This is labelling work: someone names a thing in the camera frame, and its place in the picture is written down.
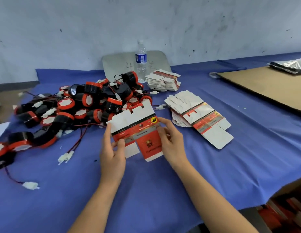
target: brown cardboard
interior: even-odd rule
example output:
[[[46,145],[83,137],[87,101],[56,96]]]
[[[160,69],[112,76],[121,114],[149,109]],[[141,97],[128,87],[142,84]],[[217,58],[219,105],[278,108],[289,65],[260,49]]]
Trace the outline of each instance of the brown cardboard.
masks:
[[[301,111],[301,75],[294,76],[270,67],[219,73],[218,75],[248,90]]]

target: blue tablecloth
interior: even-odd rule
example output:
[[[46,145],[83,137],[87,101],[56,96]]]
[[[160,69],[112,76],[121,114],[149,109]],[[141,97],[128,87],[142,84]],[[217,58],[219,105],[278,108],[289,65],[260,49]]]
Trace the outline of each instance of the blue tablecloth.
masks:
[[[301,118],[208,73],[296,58],[301,58],[301,53],[226,61],[235,66],[212,61],[171,67],[182,75],[180,90],[200,96],[232,124],[228,132],[234,140],[222,150],[193,129],[178,129],[184,135],[191,164],[237,209],[263,204],[283,185],[301,177]],[[104,78],[102,70],[39,69],[37,75],[40,84],[33,93],[56,93],[60,86]],[[154,96],[154,104],[162,104],[170,94],[174,93]],[[168,110],[156,114],[171,118]],[[12,118],[8,130],[23,131],[25,127]],[[0,170],[0,232],[66,232],[98,187],[103,132],[90,127],[71,160],[60,166],[58,157],[76,142],[78,131],[47,149],[20,152],[9,166],[11,175],[38,182],[39,190],[21,187]],[[184,233],[199,223],[181,181],[163,156],[151,162],[140,154],[127,159],[106,232]]]

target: yellow logo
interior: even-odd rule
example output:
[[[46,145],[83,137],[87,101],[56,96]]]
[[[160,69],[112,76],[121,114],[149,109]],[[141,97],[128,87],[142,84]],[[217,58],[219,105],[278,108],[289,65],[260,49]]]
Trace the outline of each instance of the yellow logo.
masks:
[[[156,122],[157,122],[157,118],[156,118],[156,117],[152,117],[152,118],[151,118],[151,122],[152,122],[152,123],[156,123]]]

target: hand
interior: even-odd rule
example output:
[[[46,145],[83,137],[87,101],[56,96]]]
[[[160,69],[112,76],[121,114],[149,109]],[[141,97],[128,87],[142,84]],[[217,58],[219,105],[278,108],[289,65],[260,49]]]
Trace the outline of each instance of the hand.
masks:
[[[170,120],[161,117],[158,119],[161,123],[166,125],[166,127],[157,127],[164,157],[171,167],[176,170],[178,167],[182,167],[183,164],[188,163],[183,135]]]
[[[108,185],[116,184],[118,187],[126,167],[125,141],[124,139],[120,139],[117,143],[111,143],[110,137],[111,124],[108,124],[102,139],[100,183],[108,183]]]

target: white wall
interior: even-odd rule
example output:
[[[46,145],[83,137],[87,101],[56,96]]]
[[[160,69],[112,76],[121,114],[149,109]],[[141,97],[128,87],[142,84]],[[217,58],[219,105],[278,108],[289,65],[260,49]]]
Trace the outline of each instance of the white wall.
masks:
[[[102,69],[140,36],[170,65],[301,51],[301,0],[0,0],[0,83]]]

